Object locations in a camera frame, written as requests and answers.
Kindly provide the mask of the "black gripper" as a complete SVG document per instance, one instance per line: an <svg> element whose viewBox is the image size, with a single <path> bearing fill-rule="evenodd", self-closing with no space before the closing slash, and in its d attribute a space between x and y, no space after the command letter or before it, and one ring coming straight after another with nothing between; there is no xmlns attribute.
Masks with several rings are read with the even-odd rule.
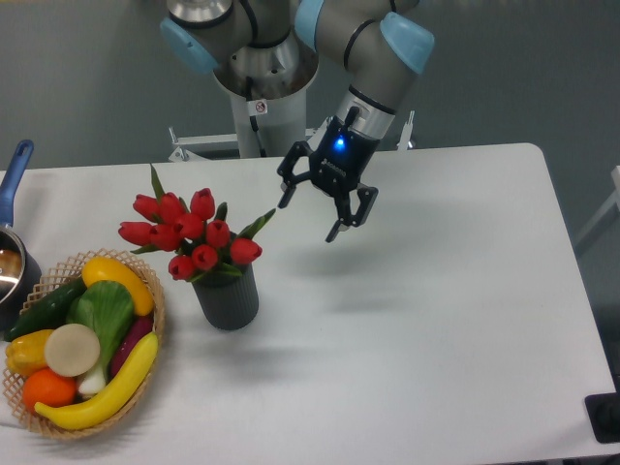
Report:
<svg viewBox="0 0 620 465"><path fill-rule="evenodd" d="M311 152L306 141L297 141L282 160L276 171L282 178L283 191L277 207L286 208L296 186L310 179L316 188L334 198L337 219L325 238L327 243L333 242L339 233L350 227L362 226L379 190L358 184L376 148L375 139L359 134L334 117L315 150ZM295 174L297 162L308 156L310 171ZM353 190L356 190L358 200L356 211L351 208L350 192Z"/></svg>

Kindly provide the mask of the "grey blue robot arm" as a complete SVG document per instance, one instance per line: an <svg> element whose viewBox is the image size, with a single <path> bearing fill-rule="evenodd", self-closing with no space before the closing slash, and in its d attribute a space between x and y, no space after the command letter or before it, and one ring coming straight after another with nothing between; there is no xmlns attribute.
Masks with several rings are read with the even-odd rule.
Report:
<svg viewBox="0 0 620 465"><path fill-rule="evenodd" d="M243 158L277 157L282 205L310 182L334 201L333 231L361 226L377 198L362 174L433 50L411 1L170 1L161 34L228 93ZM321 58L351 83L309 135L306 92Z"/></svg>

